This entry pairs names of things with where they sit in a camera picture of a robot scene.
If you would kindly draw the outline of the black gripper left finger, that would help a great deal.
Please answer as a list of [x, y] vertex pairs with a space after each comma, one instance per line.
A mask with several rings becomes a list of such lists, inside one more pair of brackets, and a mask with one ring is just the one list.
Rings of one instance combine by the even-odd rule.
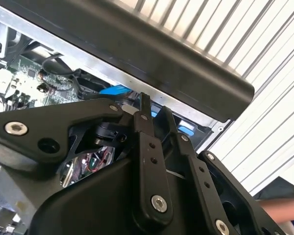
[[70, 159], [100, 148], [97, 139], [104, 134], [98, 128], [105, 124], [125, 136], [114, 142], [120, 150], [114, 163], [131, 160], [137, 170], [135, 222], [163, 229], [173, 219], [169, 183], [154, 182], [166, 167], [147, 95], [141, 95], [140, 105], [132, 115], [107, 98], [0, 113], [0, 165], [31, 179], [48, 179]]

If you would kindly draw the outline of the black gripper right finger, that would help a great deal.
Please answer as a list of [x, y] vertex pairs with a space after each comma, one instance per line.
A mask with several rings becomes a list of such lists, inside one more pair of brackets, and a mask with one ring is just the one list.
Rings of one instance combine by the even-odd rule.
[[184, 176], [181, 206], [193, 235], [282, 235], [282, 229], [210, 151], [196, 154], [180, 133], [172, 111], [162, 107], [153, 119], [165, 150], [167, 170]]

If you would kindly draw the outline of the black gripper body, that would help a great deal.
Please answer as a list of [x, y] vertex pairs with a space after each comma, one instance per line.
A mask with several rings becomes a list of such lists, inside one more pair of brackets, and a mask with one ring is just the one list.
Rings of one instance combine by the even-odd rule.
[[137, 170], [121, 160], [49, 197], [29, 226], [31, 235], [210, 235], [212, 226], [190, 195], [185, 179], [164, 172], [154, 180], [167, 180], [173, 219], [163, 229], [142, 228], [134, 220], [138, 201]]

